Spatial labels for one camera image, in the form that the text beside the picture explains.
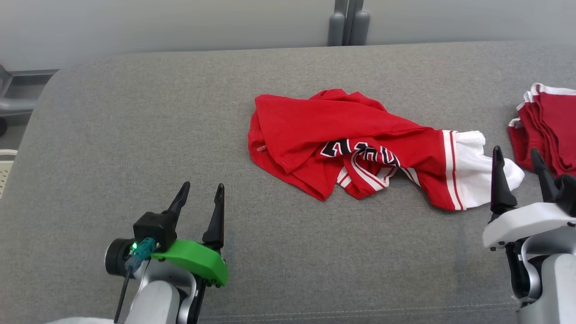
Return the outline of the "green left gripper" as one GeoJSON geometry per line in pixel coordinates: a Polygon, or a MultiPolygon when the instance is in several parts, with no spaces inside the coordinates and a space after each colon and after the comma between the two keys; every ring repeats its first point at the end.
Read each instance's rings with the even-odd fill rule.
{"type": "MultiPolygon", "coordinates": [[[[190,182],[184,182],[164,214],[177,225],[181,209],[186,205],[189,196],[190,182]]],[[[214,211],[207,230],[202,237],[203,245],[177,239],[166,252],[154,252],[153,260],[164,259],[167,262],[199,275],[212,285],[225,286],[229,279],[229,269],[218,253],[224,246],[225,238],[225,186],[218,184],[214,197],[214,211]]]]}

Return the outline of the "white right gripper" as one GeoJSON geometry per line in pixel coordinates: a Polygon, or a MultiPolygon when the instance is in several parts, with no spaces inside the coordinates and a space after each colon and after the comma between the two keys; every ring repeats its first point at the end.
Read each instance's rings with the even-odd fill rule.
{"type": "Polygon", "coordinates": [[[484,248],[500,248],[502,243],[516,242],[535,234],[554,230],[575,218],[560,209],[555,199],[559,189],[538,149],[531,150],[531,165],[538,176],[543,202],[536,202],[516,209],[517,199],[512,194],[505,176],[505,160],[500,146],[492,150],[491,212],[499,216],[484,228],[484,248]]]}

